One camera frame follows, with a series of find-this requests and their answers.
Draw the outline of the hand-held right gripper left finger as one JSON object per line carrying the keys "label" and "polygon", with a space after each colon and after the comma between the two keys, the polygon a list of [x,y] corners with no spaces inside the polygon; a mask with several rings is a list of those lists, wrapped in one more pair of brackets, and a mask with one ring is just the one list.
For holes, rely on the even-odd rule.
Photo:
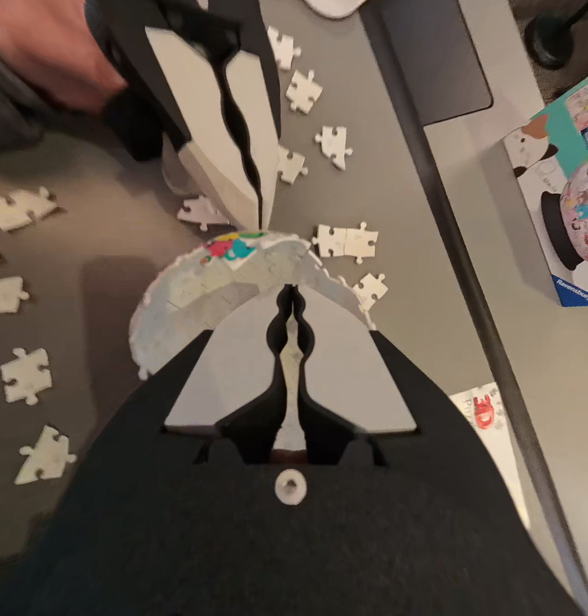
{"label": "hand-held right gripper left finger", "polygon": [[279,432],[288,406],[280,355],[288,341],[292,291],[285,284],[261,292],[211,332],[165,428],[197,435]]}

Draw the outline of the partly built white puzzle ball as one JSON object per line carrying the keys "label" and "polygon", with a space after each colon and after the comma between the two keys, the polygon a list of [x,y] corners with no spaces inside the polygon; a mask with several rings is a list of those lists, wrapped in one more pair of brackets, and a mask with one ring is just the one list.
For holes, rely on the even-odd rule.
{"label": "partly built white puzzle ball", "polygon": [[228,233],[177,257],[145,290],[129,322],[138,377],[156,374],[202,331],[272,287],[307,285],[376,329],[352,287],[311,242],[281,232]]}

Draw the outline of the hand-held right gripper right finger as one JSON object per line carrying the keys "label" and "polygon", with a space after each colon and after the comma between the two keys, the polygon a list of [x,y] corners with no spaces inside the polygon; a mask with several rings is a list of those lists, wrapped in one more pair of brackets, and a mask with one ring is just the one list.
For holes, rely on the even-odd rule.
{"label": "hand-held right gripper right finger", "polygon": [[351,311],[299,285],[298,332],[307,335],[299,400],[370,435],[411,433],[416,421],[376,346],[372,331]]}

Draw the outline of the puzzle pieces group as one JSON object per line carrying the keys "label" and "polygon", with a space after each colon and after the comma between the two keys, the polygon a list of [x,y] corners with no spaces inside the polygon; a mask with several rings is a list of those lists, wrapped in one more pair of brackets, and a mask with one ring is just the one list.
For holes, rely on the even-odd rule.
{"label": "puzzle pieces group", "polygon": [[[292,36],[281,33],[275,27],[267,27],[267,36],[277,68],[284,72],[290,71],[293,60],[301,55],[301,48],[295,44]],[[315,81],[313,70],[306,74],[295,70],[285,92],[290,110],[309,114],[322,90],[323,87]],[[313,141],[320,146],[321,154],[332,165],[340,171],[345,170],[345,159],[352,155],[353,150],[347,146],[347,129],[344,126],[322,126],[321,131],[313,136]],[[279,145],[277,177],[293,185],[298,177],[307,173],[304,155]],[[378,235],[377,232],[369,231],[365,222],[361,222],[357,228],[318,224],[312,245],[318,250],[320,258],[347,256],[361,265],[365,259],[375,256]],[[352,287],[363,312],[368,312],[387,293],[384,279],[383,274],[375,276],[368,273]]]}

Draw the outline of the person's left forearm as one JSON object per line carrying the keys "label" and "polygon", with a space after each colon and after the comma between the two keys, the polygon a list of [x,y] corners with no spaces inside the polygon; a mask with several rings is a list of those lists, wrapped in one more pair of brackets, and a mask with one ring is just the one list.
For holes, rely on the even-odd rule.
{"label": "person's left forearm", "polygon": [[98,115],[62,108],[18,77],[0,59],[0,151],[37,143],[60,116]]}

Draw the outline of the person's left hand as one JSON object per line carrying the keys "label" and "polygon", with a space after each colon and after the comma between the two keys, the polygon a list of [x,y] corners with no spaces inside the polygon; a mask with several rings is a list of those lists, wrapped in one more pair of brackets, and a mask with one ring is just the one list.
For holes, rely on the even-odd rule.
{"label": "person's left hand", "polygon": [[75,112],[99,114],[127,87],[91,33],[85,1],[0,1],[0,59]]}

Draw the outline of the black wheeled chair base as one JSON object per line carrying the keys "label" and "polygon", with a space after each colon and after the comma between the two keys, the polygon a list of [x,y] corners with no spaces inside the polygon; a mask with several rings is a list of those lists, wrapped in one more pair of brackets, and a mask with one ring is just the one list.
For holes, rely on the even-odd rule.
{"label": "black wheeled chair base", "polygon": [[568,17],[547,12],[531,19],[524,29],[524,44],[529,58],[545,70],[564,68],[574,54],[572,28],[587,14],[588,1]]}

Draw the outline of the printed instruction leaflet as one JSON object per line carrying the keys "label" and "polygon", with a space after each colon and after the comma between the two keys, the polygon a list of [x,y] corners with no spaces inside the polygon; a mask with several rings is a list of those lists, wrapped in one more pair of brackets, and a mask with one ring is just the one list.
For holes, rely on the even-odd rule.
{"label": "printed instruction leaflet", "polygon": [[497,466],[514,506],[527,530],[531,529],[529,512],[510,436],[511,424],[495,382],[450,396],[487,449]]}

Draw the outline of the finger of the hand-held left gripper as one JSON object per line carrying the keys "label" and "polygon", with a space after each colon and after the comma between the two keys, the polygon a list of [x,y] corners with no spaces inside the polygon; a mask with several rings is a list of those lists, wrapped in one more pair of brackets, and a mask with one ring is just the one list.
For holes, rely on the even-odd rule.
{"label": "finger of the hand-held left gripper", "polygon": [[244,228],[267,230],[275,198],[279,144],[259,57],[240,50],[224,73],[228,103],[238,112],[229,127],[239,131],[238,142],[228,148],[223,164],[224,175],[238,195],[224,198],[224,203]]}
{"label": "finger of the hand-held left gripper", "polygon": [[145,28],[190,136],[177,157],[197,188],[229,221],[258,230],[259,200],[223,117],[223,95],[209,60],[171,30]]}

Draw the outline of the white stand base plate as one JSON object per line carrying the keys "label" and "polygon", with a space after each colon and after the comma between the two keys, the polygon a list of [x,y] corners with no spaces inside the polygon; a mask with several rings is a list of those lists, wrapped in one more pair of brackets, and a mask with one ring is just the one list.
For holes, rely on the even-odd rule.
{"label": "white stand base plate", "polygon": [[315,14],[324,19],[342,20],[359,10],[366,3],[365,0],[359,1],[313,1],[308,0],[304,3]]}

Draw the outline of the colourful puzzle ball box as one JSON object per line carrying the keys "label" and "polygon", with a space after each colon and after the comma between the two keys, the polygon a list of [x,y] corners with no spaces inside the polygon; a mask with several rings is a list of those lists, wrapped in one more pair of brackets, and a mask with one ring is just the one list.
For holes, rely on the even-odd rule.
{"label": "colourful puzzle ball box", "polygon": [[588,307],[588,78],[503,139],[564,307]]}

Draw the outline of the dark grey table flap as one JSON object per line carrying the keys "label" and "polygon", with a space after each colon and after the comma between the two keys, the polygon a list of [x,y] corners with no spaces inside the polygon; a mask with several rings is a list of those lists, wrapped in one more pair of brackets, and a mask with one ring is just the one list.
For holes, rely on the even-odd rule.
{"label": "dark grey table flap", "polygon": [[379,17],[424,127],[493,106],[459,1],[382,1]]}

